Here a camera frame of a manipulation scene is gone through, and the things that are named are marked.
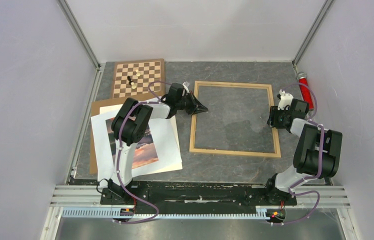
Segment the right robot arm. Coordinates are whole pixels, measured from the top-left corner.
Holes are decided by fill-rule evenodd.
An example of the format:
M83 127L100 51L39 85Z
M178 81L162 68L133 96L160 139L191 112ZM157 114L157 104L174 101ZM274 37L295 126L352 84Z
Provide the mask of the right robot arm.
M263 196L273 205L286 203L293 197L295 188L308 181L334 177L343 141L341 132L306 119L310 110L308 102L289 93L280 93L277 97L278 105L270 107L268 126L285 129L299 140L292 165L266 183Z

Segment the red glitter microphone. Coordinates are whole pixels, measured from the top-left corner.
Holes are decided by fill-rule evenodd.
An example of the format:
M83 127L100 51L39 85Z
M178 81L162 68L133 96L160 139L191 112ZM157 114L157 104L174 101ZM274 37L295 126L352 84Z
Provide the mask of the red glitter microphone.
M296 78L298 82L302 84L302 85L301 84L299 85L299 88L300 88L303 100L309 104L310 110L314 110L315 105L312 99L311 91L308 89L309 85L307 81L307 74L302 71L298 72Z

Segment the landscape photo print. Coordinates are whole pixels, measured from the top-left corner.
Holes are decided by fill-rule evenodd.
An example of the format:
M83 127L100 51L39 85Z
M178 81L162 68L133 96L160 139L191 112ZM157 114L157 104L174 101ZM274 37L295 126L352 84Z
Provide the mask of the landscape photo print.
M114 132L111 129L111 124L114 118L107 119L105 121L107 132L108 132L108 139L109 145L112 154L112 161L116 163L116 147L117 141L114 138ZM133 161L132 161L132 169L137 169L142 166L152 164L158 162L158 154L155 148L154 140L151 135L150 128L147 127L143 138L137 143L135 148Z

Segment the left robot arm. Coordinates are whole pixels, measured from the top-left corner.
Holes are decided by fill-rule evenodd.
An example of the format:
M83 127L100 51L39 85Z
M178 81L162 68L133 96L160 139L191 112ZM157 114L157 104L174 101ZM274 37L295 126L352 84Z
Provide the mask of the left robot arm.
M133 179L131 167L135 147L145 136L150 120L170 119L181 110L188 115L196 115L209 109L186 85L180 83L171 84L167 94L155 96L153 100L138 101L132 97L125 100L110 126L116 141L116 157L113 174L106 178L107 193L102 194L103 198L120 204L138 199L128 188Z

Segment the wooden picture frame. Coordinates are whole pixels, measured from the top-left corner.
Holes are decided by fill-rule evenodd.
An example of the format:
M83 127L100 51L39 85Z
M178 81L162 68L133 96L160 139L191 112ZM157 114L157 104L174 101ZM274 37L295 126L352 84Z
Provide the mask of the wooden picture frame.
M194 95L199 97L200 87L222 87L222 88L244 88L244 89L264 89L267 92L268 105L274 105L274 95L271 84L261 83L241 83L241 82L221 82L221 81L195 81ZM190 137L189 137L189 151L191 153L212 154L212 155L229 155L229 156L245 156L245 157L264 157L264 158L281 158L281 147L279 140L279 133L276 128L272 128L272 141L274 152L252 152L252 151L237 151L237 150L222 150L222 149L205 149L196 148L196 129L197 129L197 115L191 117Z

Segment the brown frame backing board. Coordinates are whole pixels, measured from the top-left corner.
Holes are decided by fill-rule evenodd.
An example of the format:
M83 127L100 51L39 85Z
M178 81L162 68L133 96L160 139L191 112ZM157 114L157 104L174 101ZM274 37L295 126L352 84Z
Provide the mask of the brown frame backing board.
M91 105L91 117L97 116L100 114L101 107L113 106L113 105L120 105L125 102L128 96L119 97L119 98L110 98L105 100L96 100ZM129 96L129 98L134 98L138 101L146 101L149 99L155 98L152 93L142 93L133 96ZM90 131L90 167L89 173L90 174L97 174L98 173L98 166L97 166L97 159L96 159L96 152L95 152L95 143L94 143L94 135L93 130Z

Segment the clear frame glass sheet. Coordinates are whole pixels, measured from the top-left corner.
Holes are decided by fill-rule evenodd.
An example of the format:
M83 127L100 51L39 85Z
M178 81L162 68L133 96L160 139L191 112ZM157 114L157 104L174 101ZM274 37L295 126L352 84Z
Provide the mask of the clear frame glass sheet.
M272 130L262 115L207 112L197 117L195 146L202 149L272 152Z

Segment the cream photo mat board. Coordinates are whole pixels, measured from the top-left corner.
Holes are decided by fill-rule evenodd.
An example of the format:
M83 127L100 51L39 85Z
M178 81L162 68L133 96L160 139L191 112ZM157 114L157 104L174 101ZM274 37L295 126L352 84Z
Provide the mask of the cream photo mat board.
M123 104L117 104L101 107L99 109L99 115L91 116L90 118L98 169L98 180L112 176L115 169L106 120L114 118L122 105ZM176 118L151 119L148 127L153 138L158 161L136 169L132 169L131 166L132 177L181 170L183 166Z

